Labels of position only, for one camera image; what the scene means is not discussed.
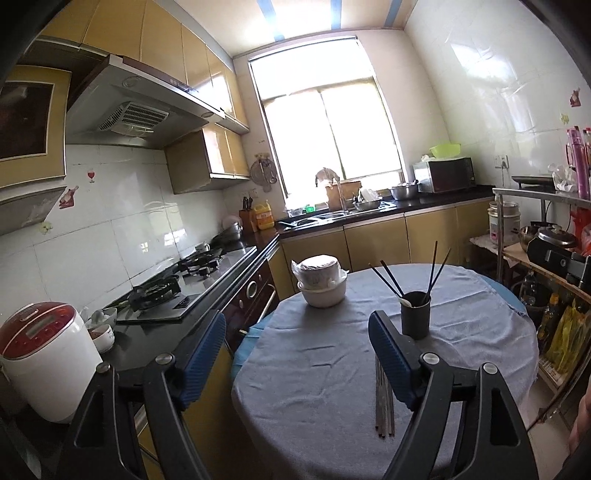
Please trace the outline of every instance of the wall cabinet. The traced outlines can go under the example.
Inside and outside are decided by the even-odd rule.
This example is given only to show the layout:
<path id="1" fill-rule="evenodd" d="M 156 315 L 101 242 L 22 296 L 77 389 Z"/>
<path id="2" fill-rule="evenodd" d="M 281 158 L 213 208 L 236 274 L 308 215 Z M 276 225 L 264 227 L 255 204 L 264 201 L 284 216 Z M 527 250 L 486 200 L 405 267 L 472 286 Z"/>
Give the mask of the wall cabinet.
<path id="1" fill-rule="evenodd" d="M 216 106 L 245 127 L 248 127 L 236 74 L 209 48 L 207 49 L 207 60 L 212 74 L 213 90 L 217 97 Z"/>
<path id="2" fill-rule="evenodd" d="M 146 0 L 100 0 L 84 43 L 139 60 Z"/>
<path id="3" fill-rule="evenodd" d="M 43 29 L 41 35 L 81 44 L 99 0 L 72 0 Z"/>
<path id="4" fill-rule="evenodd" d="M 176 194 L 219 190 L 249 178 L 240 138 L 219 125 L 206 125 L 164 152 Z"/>
<path id="5" fill-rule="evenodd" d="M 187 83 L 181 23 L 154 0 L 146 3 L 139 59 Z"/>

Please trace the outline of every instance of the plastic bag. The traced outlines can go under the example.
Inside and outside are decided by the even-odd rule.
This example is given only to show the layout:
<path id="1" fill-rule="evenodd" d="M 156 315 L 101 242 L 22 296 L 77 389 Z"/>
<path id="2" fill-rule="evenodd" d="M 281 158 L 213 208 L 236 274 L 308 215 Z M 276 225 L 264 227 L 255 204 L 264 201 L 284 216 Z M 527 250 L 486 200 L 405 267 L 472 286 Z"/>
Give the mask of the plastic bag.
<path id="1" fill-rule="evenodd" d="M 578 190 L 576 173 L 570 168 L 552 163 L 548 165 L 548 170 L 552 172 L 554 188 L 561 192 L 576 192 Z"/>

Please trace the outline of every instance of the black cup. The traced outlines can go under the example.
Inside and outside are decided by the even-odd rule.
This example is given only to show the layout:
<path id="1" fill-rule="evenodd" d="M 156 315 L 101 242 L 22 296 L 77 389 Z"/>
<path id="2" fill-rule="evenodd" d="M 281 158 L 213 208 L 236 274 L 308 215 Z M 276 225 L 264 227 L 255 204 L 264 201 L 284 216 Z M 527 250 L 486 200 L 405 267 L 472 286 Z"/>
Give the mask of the black cup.
<path id="1" fill-rule="evenodd" d="M 402 320 L 402 334 L 408 335 L 414 340 L 422 340 L 429 334 L 429 318 L 431 316 L 431 297 L 425 301 L 425 292 L 409 291 L 404 294 L 404 300 L 408 300 L 412 307 L 400 304 Z"/>

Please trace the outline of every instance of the range hood vent grille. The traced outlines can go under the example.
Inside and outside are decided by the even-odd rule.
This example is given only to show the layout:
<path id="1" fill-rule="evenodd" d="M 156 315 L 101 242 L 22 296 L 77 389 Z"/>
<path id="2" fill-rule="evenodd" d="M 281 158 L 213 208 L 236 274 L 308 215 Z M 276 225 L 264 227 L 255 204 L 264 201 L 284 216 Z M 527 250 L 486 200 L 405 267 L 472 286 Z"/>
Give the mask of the range hood vent grille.
<path id="1" fill-rule="evenodd" d="M 149 131 L 166 120 L 167 117 L 168 112 L 158 110 L 157 108 L 140 105 L 135 102 L 125 102 L 119 105 L 115 111 L 99 125 L 98 130 L 121 132 L 121 128 L 117 128 L 119 125 L 120 127 L 125 126 L 126 128 L 132 127 L 134 129 Z"/>

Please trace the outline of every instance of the pink bottle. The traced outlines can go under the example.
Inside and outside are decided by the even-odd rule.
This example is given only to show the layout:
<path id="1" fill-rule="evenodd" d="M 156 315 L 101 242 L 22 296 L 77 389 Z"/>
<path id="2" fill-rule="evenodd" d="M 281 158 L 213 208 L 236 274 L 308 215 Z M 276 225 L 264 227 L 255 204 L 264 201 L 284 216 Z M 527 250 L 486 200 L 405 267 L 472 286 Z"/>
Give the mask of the pink bottle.
<path id="1" fill-rule="evenodd" d="M 578 127 L 569 128 L 570 145 L 573 151 L 574 166 L 577 169 L 577 183 L 579 184 L 579 198 L 589 200 L 589 164 L 587 150 Z"/>

